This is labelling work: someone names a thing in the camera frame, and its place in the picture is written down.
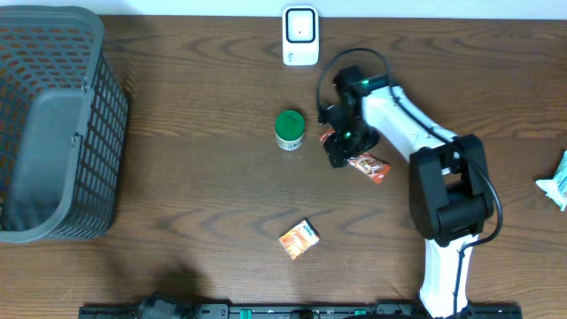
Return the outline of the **red Top snack packet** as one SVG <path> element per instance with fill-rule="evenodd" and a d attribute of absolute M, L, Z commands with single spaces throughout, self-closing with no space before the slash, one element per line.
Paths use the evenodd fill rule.
<path fill-rule="evenodd" d="M 355 167 L 369 177 L 374 183 L 381 183 L 391 167 L 368 152 L 361 152 L 364 139 L 360 139 L 353 131 L 337 133 L 329 128 L 320 137 L 330 164 L 333 168 L 346 165 Z"/>

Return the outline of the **green lid jar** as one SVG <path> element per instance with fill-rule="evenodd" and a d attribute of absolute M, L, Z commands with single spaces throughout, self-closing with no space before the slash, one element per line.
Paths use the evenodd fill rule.
<path fill-rule="evenodd" d="M 304 141 L 305 120 L 297 111 L 288 110 L 279 113 L 275 121 L 277 145 L 285 151 L 297 150 Z"/>

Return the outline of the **orange Kleenex tissue pack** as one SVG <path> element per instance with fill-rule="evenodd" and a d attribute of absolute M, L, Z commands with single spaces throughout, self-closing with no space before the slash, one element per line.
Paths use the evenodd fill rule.
<path fill-rule="evenodd" d="M 278 238 L 278 242 L 293 261 L 319 241 L 320 236 L 308 219 L 302 220 Z"/>

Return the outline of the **mint green wipes pack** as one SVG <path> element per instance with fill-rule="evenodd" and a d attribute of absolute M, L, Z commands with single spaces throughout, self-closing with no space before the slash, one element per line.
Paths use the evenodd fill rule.
<path fill-rule="evenodd" d="M 564 151 L 554 176 L 551 179 L 535 182 L 540 189 L 546 192 L 546 196 L 559 206 L 561 211 L 566 210 L 566 163 L 567 151 Z"/>

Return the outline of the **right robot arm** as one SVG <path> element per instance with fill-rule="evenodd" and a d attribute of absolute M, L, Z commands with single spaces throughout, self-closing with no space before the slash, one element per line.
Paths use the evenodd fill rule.
<path fill-rule="evenodd" d="M 319 109 L 334 130 L 323 143 L 330 164 L 346 166 L 380 138 L 394 146 L 409 164 L 409 211 L 425 239 L 419 300 L 431 318 L 461 314 L 472 245 L 494 210 L 482 142 L 442 128 L 388 74 L 366 77 L 349 66 L 333 87 L 338 103 Z"/>

